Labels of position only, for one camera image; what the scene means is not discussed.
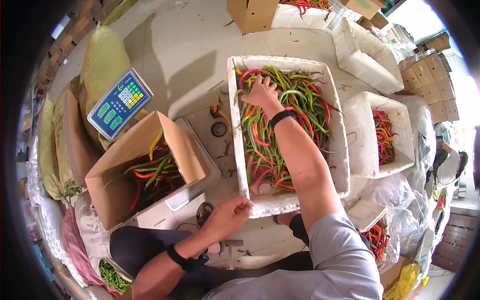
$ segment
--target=black watch strap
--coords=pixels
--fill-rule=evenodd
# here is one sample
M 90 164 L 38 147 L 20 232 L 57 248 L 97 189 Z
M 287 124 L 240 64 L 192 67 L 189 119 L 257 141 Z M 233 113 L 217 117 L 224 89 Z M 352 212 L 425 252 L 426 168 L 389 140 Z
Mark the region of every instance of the black watch strap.
M 180 254 L 177 253 L 175 250 L 175 245 L 169 245 L 167 247 L 167 254 L 170 256 L 170 258 L 176 262 L 179 266 L 181 266 L 182 270 L 185 272 L 189 272 L 196 267 L 199 267 L 201 265 L 204 265 L 206 262 L 208 262 L 209 257 L 205 253 L 200 254 L 200 256 L 197 259 L 189 258 L 185 259 L 183 258 Z
M 290 110 L 284 110 L 277 113 L 271 120 L 270 120 L 270 127 L 275 129 L 275 125 L 283 120 L 284 118 L 292 117 L 294 120 L 298 121 L 295 114 Z

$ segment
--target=yellow plastic bag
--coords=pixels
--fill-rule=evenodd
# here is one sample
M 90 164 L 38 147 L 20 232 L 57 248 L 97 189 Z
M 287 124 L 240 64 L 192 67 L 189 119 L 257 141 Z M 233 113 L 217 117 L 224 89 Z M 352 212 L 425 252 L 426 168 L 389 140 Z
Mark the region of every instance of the yellow plastic bag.
M 419 271 L 420 269 L 417 264 L 407 264 L 404 266 L 398 281 L 384 294 L 384 300 L 404 300 L 412 290 Z
M 57 150 L 55 147 L 55 132 L 52 123 L 53 104 L 47 95 L 43 105 L 42 124 L 40 128 L 40 169 L 43 183 L 48 194 L 55 200 L 63 198 L 63 190 L 60 185 Z
M 80 111 L 88 135 L 94 144 L 106 150 L 112 142 L 107 141 L 87 120 L 101 96 L 120 79 L 130 67 L 125 45 L 120 36 L 106 26 L 98 26 L 88 41 L 84 64 L 80 72 Z
M 60 92 L 51 119 L 55 132 L 55 148 L 57 152 L 60 186 L 64 196 L 74 196 L 81 193 L 80 188 L 75 184 L 73 179 L 73 173 L 68 159 L 67 144 L 65 141 L 65 129 L 63 127 L 63 103 L 67 97 L 68 91 L 78 97 L 79 81 L 80 76 L 76 76 Z

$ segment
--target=pile of chili peppers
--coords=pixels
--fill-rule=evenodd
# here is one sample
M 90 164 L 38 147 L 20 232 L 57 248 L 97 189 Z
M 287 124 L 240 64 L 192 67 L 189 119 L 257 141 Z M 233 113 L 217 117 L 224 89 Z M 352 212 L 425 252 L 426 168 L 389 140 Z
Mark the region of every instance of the pile of chili peppers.
M 395 160 L 395 150 L 393 148 L 392 122 L 384 111 L 375 109 L 373 112 L 373 121 L 375 122 L 375 131 L 378 142 L 379 165 L 391 163 Z
M 162 136 L 163 130 L 160 129 L 150 146 L 149 161 L 131 166 L 105 184 L 106 188 L 124 178 L 135 182 L 136 194 L 129 214 L 147 208 L 185 184 L 169 147 L 160 143 Z
M 337 108 L 327 104 L 322 95 L 322 89 L 315 85 L 317 82 L 326 84 L 322 78 L 314 79 L 314 75 L 323 75 L 323 72 L 309 72 L 297 70 L 283 72 L 274 66 L 264 66 L 261 69 L 240 71 L 233 63 L 237 73 L 238 87 L 234 102 L 239 94 L 250 93 L 257 75 L 269 76 L 271 83 L 277 84 L 281 91 L 278 100 L 287 110 L 296 115 L 297 121 L 304 128 L 318 148 L 327 150 L 328 139 L 331 135 L 329 124 L 330 109 Z M 260 194 L 260 187 L 264 184 L 272 185 L 269 192 L 294 191 L 287 166 L 283 161 L 275 134 L 269 126 L 269 120 L 264 111 L 248 103 L 243 103 L 241 129 L 245 161 L 247 162 L 247 181 L 250 192 L 254 196 Z
M 307 9 L 309 8 L 317 8 L 328 11 L 328 14 L 324 19 L 325 22 L 327 22 L 328 15 L 330 15 L 330 13 L 332 12 L 332 9 L 330 8 L 327 0 L 281 0 L 280 4 L 288 4 L 298 7 L 300 11 L 300 18 L 302 20 L 303 15 L 307 13 Z
M 375 224 L 369 231 L 360 233 L 370 242 L 373 255 L 375 256 L 375 262 L 380 269 L 385 264 L 386 249 L 388 246 L 388 240 L 390 236 L 385 234 L 385 229 Z

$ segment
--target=green lcd screen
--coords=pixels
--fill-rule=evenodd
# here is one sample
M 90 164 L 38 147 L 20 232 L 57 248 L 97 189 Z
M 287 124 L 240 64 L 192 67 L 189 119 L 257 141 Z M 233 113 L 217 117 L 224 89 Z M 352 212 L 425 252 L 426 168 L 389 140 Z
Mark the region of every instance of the green lcd screen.
M 105 124 L 108 124 L 110 123 L 110 121 L 112 121 L 113 117 L 115 117 L 117 113 L 112 109 L 108 115 L 105 117 L 105 119 L 103 120 L 103 122 L 105 122 Z
M 122 122 L 122 118 L 118 116 L 111 124 L 110 124 L 110 129 L 115 130 L 115 128 L 120 125 Z
M 105 113 L 108 111 L 109 108 L 110 108 L 110 104 L 105 103 L 102 106 L 102 108 L 98 111 L 98 117 L 102 118 L 105 115 Z

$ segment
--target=pink sack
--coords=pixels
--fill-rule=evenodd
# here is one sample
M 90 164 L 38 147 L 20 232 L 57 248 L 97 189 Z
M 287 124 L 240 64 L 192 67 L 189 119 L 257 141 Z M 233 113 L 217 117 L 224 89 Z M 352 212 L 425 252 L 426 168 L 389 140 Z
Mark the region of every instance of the pink sack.
M 85 278 L 85 280 L 99 286 L 105 286 L 110 293 L 115 296 L 120 296 L 121 294 L 116 290 L 105 285 L 105 282 L 103 282 L 103 280 L 97 275 L 90 264 L 85 250 L 84 241 L 82 240 L 80 231 L 77 227 L 75 213 L 73 213 L 73 208 L 71 206 L 67 208 L 65 217 L 63 218 L 62 237 L 63 243 L 65 244 L 65 250 L 72 257 L 73 264 L 77 268 L 78 273 Z

